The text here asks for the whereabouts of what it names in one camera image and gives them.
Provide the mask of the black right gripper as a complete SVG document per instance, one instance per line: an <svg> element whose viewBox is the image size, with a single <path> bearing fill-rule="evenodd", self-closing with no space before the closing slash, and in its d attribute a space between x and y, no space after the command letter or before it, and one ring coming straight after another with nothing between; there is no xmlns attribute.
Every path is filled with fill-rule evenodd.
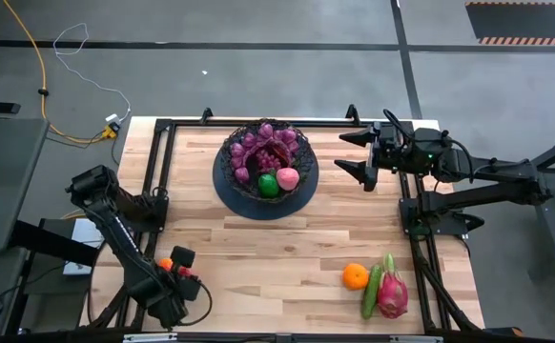
<svg viewBox="0 0 555 343"><path fill-rule="evenodd" d="M367 191L372 191L379 170L427 175L431 171L431 153L421 149L413 134L403 134L393 124L374 122L368 128L339 135L339 139L360 147L369 144L367 162L336 159L334 164L353 176Z"/></svg>

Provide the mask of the red chili pepper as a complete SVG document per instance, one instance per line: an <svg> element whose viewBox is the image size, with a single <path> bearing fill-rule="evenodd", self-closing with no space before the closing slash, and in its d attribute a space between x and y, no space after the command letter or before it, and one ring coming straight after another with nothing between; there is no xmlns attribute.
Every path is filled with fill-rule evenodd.
<svg viewBox="0 0 555 343"><path fill-rule="evenodd" d="M282 167L290 167L292 165L291 154L285 146L273 143L271 150L280 161Z"/></svg>

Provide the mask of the pink peach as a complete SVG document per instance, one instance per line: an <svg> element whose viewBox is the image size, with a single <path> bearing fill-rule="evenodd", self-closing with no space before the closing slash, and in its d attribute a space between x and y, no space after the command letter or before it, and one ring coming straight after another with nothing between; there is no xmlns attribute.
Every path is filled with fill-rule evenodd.
<svg viewBox="0 0 555 343"><path fill-rule="evenodd" d="M299 174L293 168L282 168L276 173L278 185L285 191L292 191L298 186Z"/></svg>

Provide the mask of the pale purple grape bunch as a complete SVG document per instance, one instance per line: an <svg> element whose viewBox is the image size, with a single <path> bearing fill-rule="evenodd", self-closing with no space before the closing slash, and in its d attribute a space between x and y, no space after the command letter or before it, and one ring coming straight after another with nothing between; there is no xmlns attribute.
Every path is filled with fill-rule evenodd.
<svg viewBox="0 0 555 343"><path fill-rule="evenodd" d="M271 152L272 144L285 146L290 154L293 168L298 164L297 154L301 147L302 135L290 124L280 121L263 119L256 123L249 123L234 132L234 136L227 144L229 163L235 179L239 184L248 184L251 172L248 163L256 159L258 151Z"/></svg>

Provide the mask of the green lime fruit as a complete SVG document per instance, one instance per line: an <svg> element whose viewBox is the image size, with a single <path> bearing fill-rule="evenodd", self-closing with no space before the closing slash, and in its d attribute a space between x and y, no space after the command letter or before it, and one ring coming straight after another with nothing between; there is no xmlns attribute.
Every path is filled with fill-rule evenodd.
<svg viewBox="0 0 555 343"><path fill-rule="evenodd" d="M280 188L277 179L270 173L265 173L258 178L258 191L264 198L275 198L278 196Z"/></svg>

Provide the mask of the orange fruit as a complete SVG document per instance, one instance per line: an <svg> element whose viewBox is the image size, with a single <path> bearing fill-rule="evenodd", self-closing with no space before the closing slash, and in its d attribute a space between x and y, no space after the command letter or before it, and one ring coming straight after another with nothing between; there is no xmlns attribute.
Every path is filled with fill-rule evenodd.
<svg viewBox="0 0 555 343"><path fill-rule="evenodd" d="M369 272L361 264L351 263L343 269L341 279L346 289L362 290L369 282Z"/></svg>

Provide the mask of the green cucumber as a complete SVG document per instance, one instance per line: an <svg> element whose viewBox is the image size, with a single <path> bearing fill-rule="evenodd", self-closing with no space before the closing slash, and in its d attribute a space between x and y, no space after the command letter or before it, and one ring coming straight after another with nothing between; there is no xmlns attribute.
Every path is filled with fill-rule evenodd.
<svg viewBox="0 0 555 343"><path fill-rule="evenodd" d="M369 273L369 280L364 291L364 296L361 302L361 317L365 320L369 319L373 310L377 305L377 296L380 287L380 280L382 276L382 266L379 264L374 265Z"/></svg>

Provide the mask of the pink dragon fruit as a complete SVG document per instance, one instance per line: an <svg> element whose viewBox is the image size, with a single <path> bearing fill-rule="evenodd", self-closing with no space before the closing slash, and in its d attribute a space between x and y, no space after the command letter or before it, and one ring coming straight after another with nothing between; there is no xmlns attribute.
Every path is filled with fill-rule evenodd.
<svg viewBox="0 0 555 343"><path fill-rule="evenodd" d="M383 258L377 306L380 313L389 319L396 319L408 311L408 290L391 253Z"/></svg>

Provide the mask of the white power box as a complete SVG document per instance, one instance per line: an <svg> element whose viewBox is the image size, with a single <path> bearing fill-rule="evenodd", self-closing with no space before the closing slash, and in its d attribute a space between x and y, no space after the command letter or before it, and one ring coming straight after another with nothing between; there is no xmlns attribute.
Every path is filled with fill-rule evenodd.
<svg viewBox="0 0 555 343"><path fill-rule="evenodd" d="M74 220L72 240L83 243L89 247L95 248L97 251L103 246L104 237L96 228L95 224L86 218L78 218ZM91 266L75 262L67 262L63 268L63 274L66 276L88 275L92 273Z"/></svg>

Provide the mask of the black support beam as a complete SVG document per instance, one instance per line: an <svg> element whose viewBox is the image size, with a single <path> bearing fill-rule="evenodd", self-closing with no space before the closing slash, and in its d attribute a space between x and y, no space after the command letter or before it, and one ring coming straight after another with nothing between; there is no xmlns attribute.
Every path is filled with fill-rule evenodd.
<svg viewBox="0 0 555 343"><path fill-rule="evenodd" d="M24 248L30 252L43 253L64 261L92 267L99 249L82 242L17 220L13 226L9 248Z"/></svg>

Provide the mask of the grey side desk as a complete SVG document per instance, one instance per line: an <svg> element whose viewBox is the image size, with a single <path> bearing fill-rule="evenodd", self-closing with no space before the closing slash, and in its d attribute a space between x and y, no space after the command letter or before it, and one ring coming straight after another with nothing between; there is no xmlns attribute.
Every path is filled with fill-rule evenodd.
<svg viewBox="0 0 555 343"><path fill-rule="evenodd" d="M47 131L43 119L0 120L0 251L9 245Z"/></svg>

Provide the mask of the hazard striped floor mat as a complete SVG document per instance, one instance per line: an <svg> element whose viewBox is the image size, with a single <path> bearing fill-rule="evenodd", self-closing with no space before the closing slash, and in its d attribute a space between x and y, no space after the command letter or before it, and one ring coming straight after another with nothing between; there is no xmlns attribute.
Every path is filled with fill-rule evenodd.
<svg viewBox="0 0 555 343"><path fill-rule="evenodd" d="M464 6L482 45L555 46L555 2L472 1Z"/></svg>

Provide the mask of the silver aluminium bracket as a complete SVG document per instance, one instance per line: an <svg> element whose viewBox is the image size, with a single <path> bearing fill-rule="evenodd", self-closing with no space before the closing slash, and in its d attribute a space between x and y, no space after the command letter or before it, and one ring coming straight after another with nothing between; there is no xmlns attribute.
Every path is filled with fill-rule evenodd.
<svg viewBox="0 0 555 343"><path fill-rule="evenodd" d="M122 343L177 343L176 333L132 333L123 336Z"/></svg>
<svg viewBox="0 0 555 343"><path fill-rule="evenodd" d="M444 343L440 336L431 335L390 335L389 343Z"/></svg>

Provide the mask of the black metal table frame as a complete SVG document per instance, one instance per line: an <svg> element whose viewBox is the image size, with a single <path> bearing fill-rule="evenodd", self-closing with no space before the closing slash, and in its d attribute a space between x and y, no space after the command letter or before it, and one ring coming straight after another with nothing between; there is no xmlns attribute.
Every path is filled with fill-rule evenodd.
<svg viewBox="0 0 555 343"><path fill-rule="evenodd" d="M153 181L166 180L169 196L164 229L142 234L141 248L158 259L175 246L193 250L193 271L205 286L188 304L185 325L175 329L178 338L420 334L423 311L437 327L455 327L433 289L416 283L411 244L398 210L404 190L399 178L382 171L376 188L366 192L334 164L367 155L339 139L354 129L352 120L308 118L300 123L319 162L317 190L304 208L273 220L242 217L216 193L216 154L240 124L237 117L136 116L124 134L120 185L141 192L149 175ZM149 162L155 164L151 173ZM365 320L362 294L344 287L342 270L351 263L372 266L389 253L408 288L408 311L397 319L374 314Z"/></svg>

